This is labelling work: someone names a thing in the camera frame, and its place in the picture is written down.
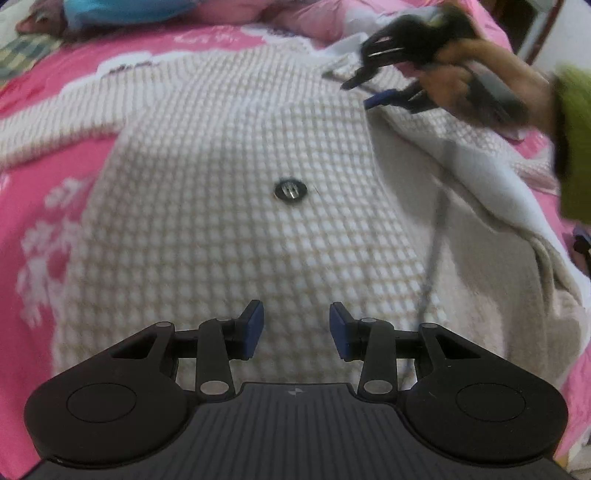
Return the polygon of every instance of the ribbed black plate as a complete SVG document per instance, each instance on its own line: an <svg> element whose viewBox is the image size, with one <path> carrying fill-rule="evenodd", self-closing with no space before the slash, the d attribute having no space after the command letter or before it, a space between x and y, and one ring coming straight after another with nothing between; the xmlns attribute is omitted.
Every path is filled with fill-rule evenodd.
<svg viewBox="0 0 591 480"><path fill-rule="evenodd" d="M197 409L178 439L132 465L41 462L27 480L566 480L549 460L511 468L454 462L422 445L384 404L345 384L245 384Z"/></svg>

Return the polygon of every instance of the blue fabric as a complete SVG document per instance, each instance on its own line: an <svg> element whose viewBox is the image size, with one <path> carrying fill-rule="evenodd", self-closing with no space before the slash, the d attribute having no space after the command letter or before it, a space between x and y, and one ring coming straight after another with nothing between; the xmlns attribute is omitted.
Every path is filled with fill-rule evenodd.
<svg viewBox="0 0 591 480"><path fill-rule="evenodd" d="M192 10L199 0L64 0L68 27L137 25L168 20Z"/></svg>

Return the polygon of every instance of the gray cable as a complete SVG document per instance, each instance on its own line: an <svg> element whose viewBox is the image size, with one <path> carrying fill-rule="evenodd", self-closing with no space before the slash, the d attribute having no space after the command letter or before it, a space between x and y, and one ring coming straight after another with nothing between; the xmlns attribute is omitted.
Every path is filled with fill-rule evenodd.
<svg viewBox="0 0 591 480"><path fill-rule="evenodd" d="M449 137L450 129L453 125L453 118L447 122L446 131ZM425 322L425 315L431 305L431 294L437 281L437 266L441 258L441 246L443 244L443 235L445 234L447 226L447 217L449 216L449 206L451 203L450 197L450 181L454 177L454 161L456 158L456 143L453 140L445 140L443 147L443 158L441 159L441 173L439 180L441 186L437 192L435 218L433 219L433 237L431 239L431 248L427 260L427 268L425 271L425 282L417 305L417 317L415 321L414 331L418 331L419 326ZM400 379L400 389L404 386L408 378L413 372L413 360L409 359L404 368L402 378Z"/></svg>

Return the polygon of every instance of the hand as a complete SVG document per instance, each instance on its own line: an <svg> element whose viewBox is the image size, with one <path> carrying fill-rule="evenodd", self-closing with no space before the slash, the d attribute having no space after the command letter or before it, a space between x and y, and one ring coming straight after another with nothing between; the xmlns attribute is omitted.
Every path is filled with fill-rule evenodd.
<svg viewBox="0 0 591 480"><path fill-rule="evenodd" d="M493 71L526 104L528 125L554 136L556 113L552 85L510 51L486 40L459 40L448 43L436 55L440 67L424 71L419 80L429 97L453 115L477 124L466 115L466 94L472 75L457 65L476 60Z"/></svg>

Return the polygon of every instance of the green sleeve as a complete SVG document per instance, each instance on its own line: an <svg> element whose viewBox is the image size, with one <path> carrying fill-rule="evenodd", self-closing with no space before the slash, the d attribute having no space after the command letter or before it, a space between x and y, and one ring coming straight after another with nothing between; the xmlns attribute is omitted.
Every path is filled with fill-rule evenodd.
<svg viewBox="0 0 591 480"><path fill-rule="evenodd" d="M591 224L591 72L565 67L558 72L561 128L566 163L561 180L561 214Z"/></svg>

